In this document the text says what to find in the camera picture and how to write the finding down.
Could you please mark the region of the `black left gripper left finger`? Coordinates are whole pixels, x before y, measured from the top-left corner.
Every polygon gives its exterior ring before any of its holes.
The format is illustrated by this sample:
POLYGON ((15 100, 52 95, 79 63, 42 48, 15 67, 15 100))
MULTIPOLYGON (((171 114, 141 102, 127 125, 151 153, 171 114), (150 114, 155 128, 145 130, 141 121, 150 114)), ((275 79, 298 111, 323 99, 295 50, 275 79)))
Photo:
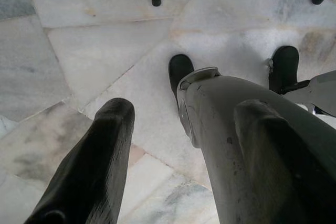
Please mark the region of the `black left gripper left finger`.
POLYGON ((135 110, 113 98, 61 161, 25 224, 116 224, 127 177, 135 110))

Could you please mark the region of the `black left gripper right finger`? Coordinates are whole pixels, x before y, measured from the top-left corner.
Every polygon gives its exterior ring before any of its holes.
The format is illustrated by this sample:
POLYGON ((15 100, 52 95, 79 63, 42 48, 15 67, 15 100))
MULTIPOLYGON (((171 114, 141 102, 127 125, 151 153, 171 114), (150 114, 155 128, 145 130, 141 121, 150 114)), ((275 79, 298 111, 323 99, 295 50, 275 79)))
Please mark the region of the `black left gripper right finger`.
POLYGON ((336 180, 290 124, 258 100, 234 120, 263 224, 336 224, 336 180))

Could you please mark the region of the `grey robot left leg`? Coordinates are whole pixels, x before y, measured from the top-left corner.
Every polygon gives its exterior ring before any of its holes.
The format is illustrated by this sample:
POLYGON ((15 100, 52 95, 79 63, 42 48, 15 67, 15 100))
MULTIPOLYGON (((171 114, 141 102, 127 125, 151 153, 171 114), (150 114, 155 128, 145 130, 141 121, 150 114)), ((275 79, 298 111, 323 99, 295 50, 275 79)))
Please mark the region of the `grey robot left leg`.
POLYGON ((336 180, 336 129, 271 90, 209 67, 182 79, 177 97, 186 134, 202 150, 220 224, 263 224, 235 127, 234 109, 244 101, 276 110, 336 180))

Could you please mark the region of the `black robot right foot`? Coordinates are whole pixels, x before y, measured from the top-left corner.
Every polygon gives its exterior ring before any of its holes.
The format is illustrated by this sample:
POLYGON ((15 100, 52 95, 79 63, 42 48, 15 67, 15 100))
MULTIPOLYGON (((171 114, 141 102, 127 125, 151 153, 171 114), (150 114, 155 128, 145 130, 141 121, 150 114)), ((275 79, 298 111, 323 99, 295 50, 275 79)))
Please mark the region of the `black robot right foot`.
POLYGON ((269 89, 282 94, 284 88, 297 83, 299 52, 293 46, 279 47, 271 58, 269 89))

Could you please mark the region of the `black robot foot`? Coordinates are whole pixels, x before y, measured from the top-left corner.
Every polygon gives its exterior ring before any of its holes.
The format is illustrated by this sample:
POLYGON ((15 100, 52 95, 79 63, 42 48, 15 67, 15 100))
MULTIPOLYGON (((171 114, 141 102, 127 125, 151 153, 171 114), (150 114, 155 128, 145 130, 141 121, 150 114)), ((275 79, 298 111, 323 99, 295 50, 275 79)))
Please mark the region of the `black robot foot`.
POLYGON ((297 83, 299 52, 293 46, 279 47, 271 58, 269 89, 282 94, 284 88, 297 83))
POLYGON ((177 101, 178 84, 185 76, 194 71, 194 66, 191 59, 187 55, 178 54, 170 59, 168 71, 171 90, 177 101))

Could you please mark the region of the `black robot left foot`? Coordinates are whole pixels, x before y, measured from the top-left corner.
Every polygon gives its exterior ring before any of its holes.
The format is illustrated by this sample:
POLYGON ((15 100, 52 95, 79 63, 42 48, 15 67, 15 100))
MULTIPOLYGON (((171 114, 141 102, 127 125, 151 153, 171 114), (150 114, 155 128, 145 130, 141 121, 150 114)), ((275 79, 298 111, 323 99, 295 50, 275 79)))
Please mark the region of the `black robot left foot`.
POLYGON ((168 71, 171 90, 177 101, 178 84, 185 76, 194 71, 194 66, 191 59, 187 55, 178 54, 170 59, 168 71))

